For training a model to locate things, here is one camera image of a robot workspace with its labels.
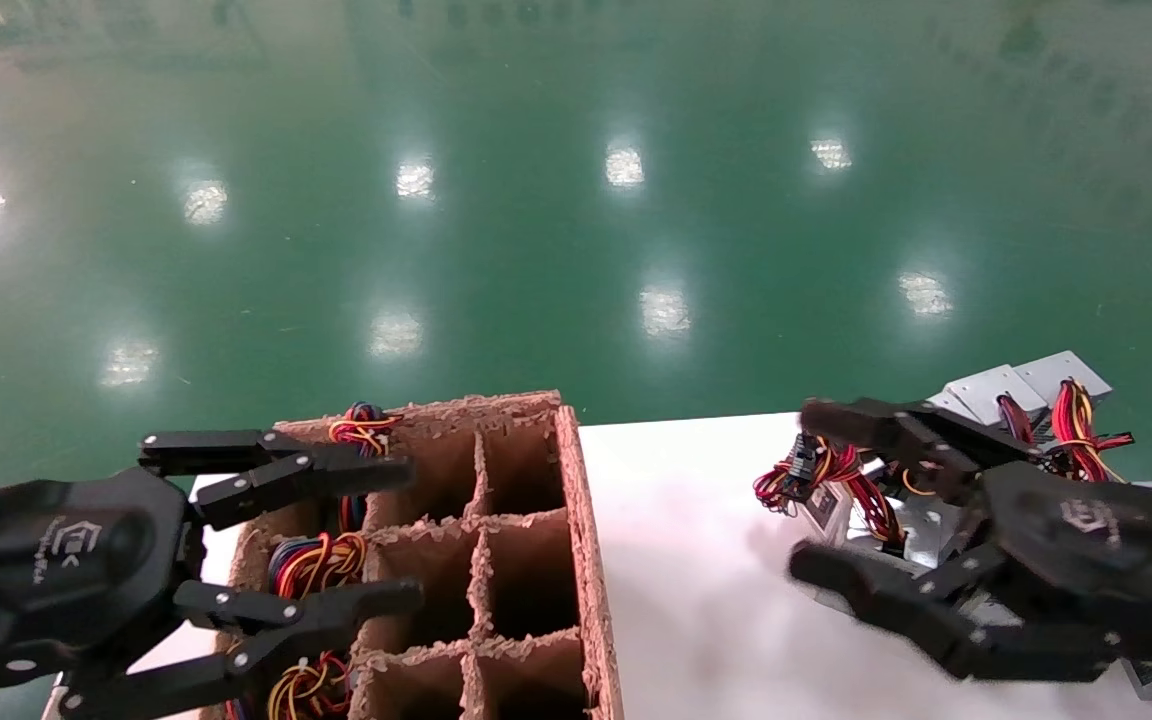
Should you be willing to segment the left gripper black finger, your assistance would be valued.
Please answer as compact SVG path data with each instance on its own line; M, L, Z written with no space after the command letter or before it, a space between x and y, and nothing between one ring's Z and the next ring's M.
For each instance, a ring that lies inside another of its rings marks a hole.
M411 460L362 456L348 445L312 445L274 429L183 430L141 441L141 467L156 477L227 475L197 492L200 518L218 530L310 500L371 495L411 486Z
M416 579L325 589L303 600L238 591L189 579L173 596L174 611L194 626L241 630L229 650L141 673L73 670L58 702L61 719L161 719L273 687L302 659L340 651L372 617L419 609Z

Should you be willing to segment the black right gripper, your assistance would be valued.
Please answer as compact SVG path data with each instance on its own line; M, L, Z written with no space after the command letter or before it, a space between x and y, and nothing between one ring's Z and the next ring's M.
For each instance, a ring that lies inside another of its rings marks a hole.
M796 582L838 594L861 623L902 635L952 679L1091 683L1116 652L1152 662L1152 488L1052 477L1036 448L940 406L812 397L799 425L896 462L946 503L980 486L987 543L920 577L801 541ZM987 626L955 602L986 584L1023 619Z

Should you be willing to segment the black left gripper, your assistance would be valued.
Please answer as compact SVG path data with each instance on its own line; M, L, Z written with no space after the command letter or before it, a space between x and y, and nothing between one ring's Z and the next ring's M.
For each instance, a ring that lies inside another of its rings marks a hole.
M187 493L141 468L0 488L0 688L146 655L182 623L200 537Z

